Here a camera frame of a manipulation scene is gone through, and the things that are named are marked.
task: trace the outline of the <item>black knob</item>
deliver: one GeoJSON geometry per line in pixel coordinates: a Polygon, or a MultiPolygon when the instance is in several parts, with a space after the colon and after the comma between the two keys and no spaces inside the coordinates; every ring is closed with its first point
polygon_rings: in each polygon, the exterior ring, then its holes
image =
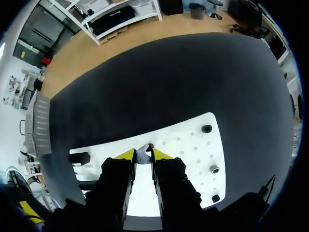
{"type": "Polygon", "coordinates": [[[212,131],[212,126],[211,125],[205,125],[202,127],[202,132],[203,133],[210,133],[212,131]]]}

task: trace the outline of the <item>white pegboard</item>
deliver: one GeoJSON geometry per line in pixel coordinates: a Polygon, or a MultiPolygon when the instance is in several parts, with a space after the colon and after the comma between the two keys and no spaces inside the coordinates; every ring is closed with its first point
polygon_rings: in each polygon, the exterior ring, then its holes
{"type": "MultiPolygon", "coordinates": [[[[190,120],[152,131],[131,138],[90,147],[91,163],[100,170],[101,164],[108,157],[116,157],[132,148],[139,149],[147,143],[172,157],[179,157],[186,165],[186,174],[201,193],[203,208],[214,205],[212,196],[225,198],[225,161],[219,128],[213,113],[206,113],[190,120]],[[201,128],[211,125],[210,133],[203,133],[201,128]],[[216,174],[210,167],[217,165],[216,174]]],[[[151,165],[137,165],[136,179],[130,196],[128,215],[160,216],[157,195],[151,177],[151,165]]]]}

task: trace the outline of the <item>stool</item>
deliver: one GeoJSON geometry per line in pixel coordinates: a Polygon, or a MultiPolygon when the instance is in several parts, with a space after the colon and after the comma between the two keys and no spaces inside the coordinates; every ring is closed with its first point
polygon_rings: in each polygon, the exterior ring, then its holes
{"type": "Polygon", "coordinates": [[[223,6],[223,3],[219,0],[207,0],[207,2],[213,4],[213,10],[210,17],[221,20],[222,17],[216,13],[216,6],[223,6]]]}

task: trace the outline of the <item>trash can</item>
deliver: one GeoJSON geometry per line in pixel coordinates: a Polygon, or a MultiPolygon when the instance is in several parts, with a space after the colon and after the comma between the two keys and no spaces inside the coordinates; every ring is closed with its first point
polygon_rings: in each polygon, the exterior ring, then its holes
{"type": "Polygon", "coordinates": [[[194,19],[203,20],[205,15],[206,7],[198,3],[189,4],[191,17],[194,19]]]}

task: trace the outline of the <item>small gray object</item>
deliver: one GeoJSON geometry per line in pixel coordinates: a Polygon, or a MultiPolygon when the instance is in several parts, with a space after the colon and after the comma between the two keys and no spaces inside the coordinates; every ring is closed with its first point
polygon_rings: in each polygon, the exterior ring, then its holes
{"type": "Polygon", "coordinates": [[[149,164],[151,163],[151,157],[147,155],[146,150],[148,149],[149,144],[142,146],[137,150],[137,163],[138,164],[149,164]]]}
{"type": "Polygon", "coordinates": [[[216,174],[219,172],[220,168],[217,165],[213,165],[209,168],[209,170],[212,174],[216,174]]]}

